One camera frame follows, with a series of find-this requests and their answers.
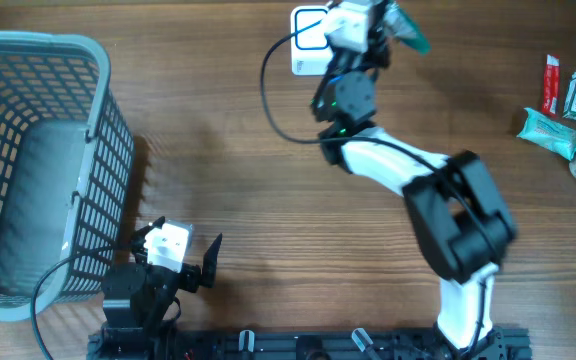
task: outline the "gray basket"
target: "gray basket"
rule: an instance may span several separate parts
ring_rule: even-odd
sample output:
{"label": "gray basket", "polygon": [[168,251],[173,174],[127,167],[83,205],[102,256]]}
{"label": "gray basket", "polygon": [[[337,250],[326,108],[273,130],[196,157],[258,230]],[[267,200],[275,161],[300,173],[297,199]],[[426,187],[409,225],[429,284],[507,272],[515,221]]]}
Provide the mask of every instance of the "gray basket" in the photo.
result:
{"label": "gray basket", "polygon": [[[110,62],[77,35],[0,32],[0,320],[30,316],[53,264],[114,245],[134,141],[112,97]],[[37,311],[95,295],[112,251],[63,266]]]}

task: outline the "red wrapper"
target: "red wrapper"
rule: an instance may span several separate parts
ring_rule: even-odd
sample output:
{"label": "red wrapper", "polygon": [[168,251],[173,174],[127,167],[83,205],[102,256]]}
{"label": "red wrapper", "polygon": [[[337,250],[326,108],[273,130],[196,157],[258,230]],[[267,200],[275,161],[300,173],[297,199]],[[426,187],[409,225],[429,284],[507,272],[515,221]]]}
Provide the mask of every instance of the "red wrapper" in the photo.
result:
{"label": "red wrapper", "polygon": [[559,59],[548,55],[544,72],[544,103],[541,112],[546,115],[557,114],[557,97],[559,96]]}

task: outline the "plastic basket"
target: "plastic basket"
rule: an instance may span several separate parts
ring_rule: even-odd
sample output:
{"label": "plastic basket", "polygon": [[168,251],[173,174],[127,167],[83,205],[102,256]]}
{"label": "plastic basket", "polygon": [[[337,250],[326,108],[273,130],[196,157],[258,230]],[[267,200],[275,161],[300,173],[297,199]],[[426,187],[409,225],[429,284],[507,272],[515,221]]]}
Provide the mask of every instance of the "plastic basket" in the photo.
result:
{"label": "plastic basket", "polygon": [[[78,35],[0,32],[0,320],[30,316],[38,278],[117,240],[134,141],[108,88],[110,62]],[[63,266],[38,311],[96,294],[112,251]]]}

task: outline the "wooden surface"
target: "wooden surface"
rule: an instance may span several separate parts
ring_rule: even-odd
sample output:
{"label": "wooden surface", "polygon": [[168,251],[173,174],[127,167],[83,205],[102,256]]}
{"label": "wooden surface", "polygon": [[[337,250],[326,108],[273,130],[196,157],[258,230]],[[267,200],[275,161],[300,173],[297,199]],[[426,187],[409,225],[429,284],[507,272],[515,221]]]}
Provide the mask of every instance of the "wooden surface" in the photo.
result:
{"label": "wooden surface", "polygon": [[[561,57],[563,92],[576,71],[576,4],[402,3],[433,50],[394,48],[376,121],[426,150],[482,156],[520,229],[493,319],[528,327],[536,359],[576,359],[576,180],[563,158],[510,133],[515,109],[539,104],[545,54]],[[193,261],[224,233],[217,287],[180,294],[181,328],[429,326],[438,280],[401,199],[329,167],[316,147],[280,140],[263,116],[259,66],[296,5],[8,8],[0,29],[81,33],[107,49],[137,141],[124,230],[160,215],[191,222]],[[292,75],[288,46],[268,71],[281,126],[315,136],[323,126],[307,105],[317,79]],[[83,357],[100,304],[41,315],[57,359]],[[29,322],[0,323],[0,359],[39,357]]]}

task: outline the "perforated basket side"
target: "perforated basket side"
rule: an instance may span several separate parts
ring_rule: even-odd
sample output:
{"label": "perforated basket side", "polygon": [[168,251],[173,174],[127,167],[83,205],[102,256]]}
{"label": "perforated basket side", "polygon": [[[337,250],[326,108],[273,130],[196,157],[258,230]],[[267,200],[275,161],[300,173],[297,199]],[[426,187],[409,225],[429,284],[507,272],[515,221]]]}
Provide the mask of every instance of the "perforated basket side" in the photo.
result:
{"label": "perforated basket side", "polygon": [[[93,163],[76,226],[75,251],[115,245],[134,160],[134,140],[108,91],[101,114]],[[75,260],[57,301],[85,300],[99,292],[113,251]]]}

